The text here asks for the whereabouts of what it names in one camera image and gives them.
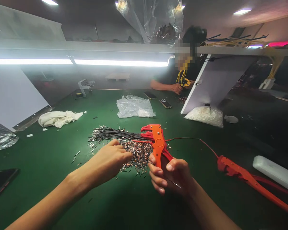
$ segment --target green workbench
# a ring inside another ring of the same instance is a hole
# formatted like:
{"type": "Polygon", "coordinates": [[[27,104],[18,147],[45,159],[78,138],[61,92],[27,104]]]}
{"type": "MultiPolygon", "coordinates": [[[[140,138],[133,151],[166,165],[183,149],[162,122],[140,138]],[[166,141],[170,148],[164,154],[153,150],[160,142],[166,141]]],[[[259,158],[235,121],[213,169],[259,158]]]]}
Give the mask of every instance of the green workbench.
{"type": "MultiPolygon", "coordinates": [[[[152,91],[158,99],[151,100],[156,116],[152,118],[117,116],[116,100],[122,95],[145,97],[144,90],[93,90],[86,98],[68,96],[54,111],[84,112],[75,122],[61,130],[49,127],[43,132],[36,122],[19,132],[18,142],[0,151],[0,170],[19,168],[19,175],[0,196],[0,229],[4,229],[25,213],[49,192],[78,163],[92,157],[87,145],[92,130],[99,125],[111,128],[125,127],[129,132],[140,132],[148,124],[161,124],[166,139],[173,137],[199,137],[218,155],[225,155],[251,173],[261,175],[252,168],[252,161],[260,155],[251,146],[236,137],[230,128],[224,129],[184,119],[172,92],[152,91]],[[171,109],[165,109],[159,99],[166,99],[171,109]],[[78,152],[75,162],[73,156],[78,152]]],[[[215,203],[242,229],[288,229],[288,214],[246,183],[226,176],[217,169],[214,154],[200,141],[177,139],[169,142],[170,153],[185,159],[193,177],[215,203]]],[[[153,188],[150,177],[135,177],[136,172],[119,173],[119,179],[93,189],[75,203],[53,226],[53,229],[196,229],[198,223],[183,200],[166,192],[160,196],[153,188]]]]}

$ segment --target person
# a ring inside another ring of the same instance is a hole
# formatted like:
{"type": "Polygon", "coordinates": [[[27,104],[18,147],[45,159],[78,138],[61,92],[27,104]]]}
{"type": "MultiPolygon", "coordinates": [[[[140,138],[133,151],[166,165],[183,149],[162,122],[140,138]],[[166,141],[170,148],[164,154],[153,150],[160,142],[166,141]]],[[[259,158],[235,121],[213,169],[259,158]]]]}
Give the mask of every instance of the person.
{"type": "MultiPolygon", "coordinates": [[[[91,189],[115,177],[123,164],[129,162],[131,158],[131,152],[124,150],[118,140],[112,140],[87,163],[71,172],[50,194],[6,229],[39,230],[49,228],[57,217],[74,202],[91,189]]],[[[181,194],[190,204],[193,213],[204,229],[240,229],[192,178],[186,161],[175,158],[169,163],[162,161],[162,168],[154,166],[156,160],[153,155],[150,155],[150,161],[149,174],[154,188],[161,195],[165,194],[165,188],[181,194]],[[180,184],[181,188],[168,183],[163,175],[180,184]]]]}
{"type": "Polygon", "coordinates": [[[154,76],[150,82],[150,87],[155,90],[172,91],[180,95],[183,91],[181,85],[176,81],[180,70],[183,69],[184,62],[191,58],[191,62],[187,68],[186,78],[190,80],[190,86],[185,89],[191,89],[200,71],[199,59],[196,54],[196,47],[206,40],[207,31],[200,27],[191,26],[187,29],[182,38],[182,46],[190,46],[190,53],[176,52],[175,58],[170,58],[167,71],[165,73],[154,76]]]}

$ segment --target white cloth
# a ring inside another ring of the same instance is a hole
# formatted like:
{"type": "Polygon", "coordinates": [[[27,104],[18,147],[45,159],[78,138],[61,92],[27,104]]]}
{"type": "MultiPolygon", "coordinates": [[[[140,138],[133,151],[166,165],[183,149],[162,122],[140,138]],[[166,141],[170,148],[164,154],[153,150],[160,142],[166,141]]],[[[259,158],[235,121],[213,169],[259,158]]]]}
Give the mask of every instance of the white cloth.
{"type": "Polygon", "coordinates": [[[72,121],[78,120],[83,113],[73,113],[72,111],[54,111],[41,115],[38,119],[38,123],[41,127],[56,126],[62,128],[63,125],[72,121]]]}

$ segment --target ceiling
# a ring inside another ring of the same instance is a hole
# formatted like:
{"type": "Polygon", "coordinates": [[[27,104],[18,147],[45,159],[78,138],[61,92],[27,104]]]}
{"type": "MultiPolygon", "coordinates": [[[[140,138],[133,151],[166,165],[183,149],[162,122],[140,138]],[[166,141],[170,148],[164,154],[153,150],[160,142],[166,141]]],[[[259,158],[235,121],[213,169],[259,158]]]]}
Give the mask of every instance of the ceiling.
{"type": "MultiPolygon", "coordinates": [[[[54,0],[59,6],[50,6],[41,0],[0,0],[0,4],[59,23],[94,24],[103,20],[126,22],[116,10],[115,0],[54,0]]],[[[183,0],[184,24],[202,27],[247,27],[262,22],[288,17],[288,0],[183,0]],[[247,14],[234,12],[252,8],[247,14]]]]}

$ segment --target white plastic container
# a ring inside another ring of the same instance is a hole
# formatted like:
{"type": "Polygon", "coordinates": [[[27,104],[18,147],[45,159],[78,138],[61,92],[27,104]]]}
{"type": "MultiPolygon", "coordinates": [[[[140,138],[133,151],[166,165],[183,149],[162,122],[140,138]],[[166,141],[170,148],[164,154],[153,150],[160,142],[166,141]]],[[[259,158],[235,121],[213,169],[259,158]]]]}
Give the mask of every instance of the white plastic container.
{"type": "Polygon", "coordinates": [[[288,170],[263,156],[254,157],[253,167],[288,189],[288,170]]]}

